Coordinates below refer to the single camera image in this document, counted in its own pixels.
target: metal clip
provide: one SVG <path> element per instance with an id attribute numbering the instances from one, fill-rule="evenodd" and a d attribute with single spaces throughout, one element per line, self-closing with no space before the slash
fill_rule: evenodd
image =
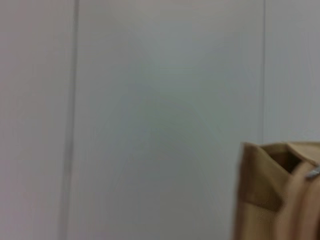
<path id="1" fill-rule="evenodd" d="M 312 180 L 314 179 L 315 177 L 319 176 L 320 175 L 320 165 L 317 166 L 315 169 L 311 170 L 306 176 L 305 178 L 307 180 Z"/>

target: wall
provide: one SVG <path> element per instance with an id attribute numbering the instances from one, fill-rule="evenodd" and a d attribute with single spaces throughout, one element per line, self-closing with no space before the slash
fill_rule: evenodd
<path id="1" fill-rule="evenodd" d="M 264 142 L 318 141 L 320 2 L 266 4 Z"/>
<path id="2" fill-rule="evenodd" d="M 0 236 L 57 240 L 72 0 L 0 1 Z"/>
<path id="3" fill-rule="evenodd" d="M 78 34 L 68 239 L 228 239 L 262 0 L 81 0 Z"/>

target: white wall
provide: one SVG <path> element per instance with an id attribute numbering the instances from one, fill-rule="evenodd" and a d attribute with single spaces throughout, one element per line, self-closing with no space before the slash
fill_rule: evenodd
<path id="1" fill-rule="evenodd" d="M 57 240 L 72 0 L 0 1 L 0 238 Z"/>
<path id="2" fill-rule="evenodd" d="M 266 1 L 264 142 L 320 136 L 320 2 Z"/>
<path id="3" fill-rule="evenodd" d="M 259 141 L 262 0 L 81 0 L 69 240 L 226 240 Z"/>

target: white surface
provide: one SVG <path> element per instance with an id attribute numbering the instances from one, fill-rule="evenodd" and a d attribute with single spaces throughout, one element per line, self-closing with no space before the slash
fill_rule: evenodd
<path id="1" fill-rule="evenodd" d="M 264 142 L 320 136 L 320 2 L 266 2 Z"/>
<path id="2" fill-rule="evenodd" d="M 68 240 L 226 240 L 259 140 L 262 0 L 81 0 Z"/>
<path id="3" fill-rule="evenodd" d="M 0 238 L 57 240 L 72 0 L 0 1 Z"/>

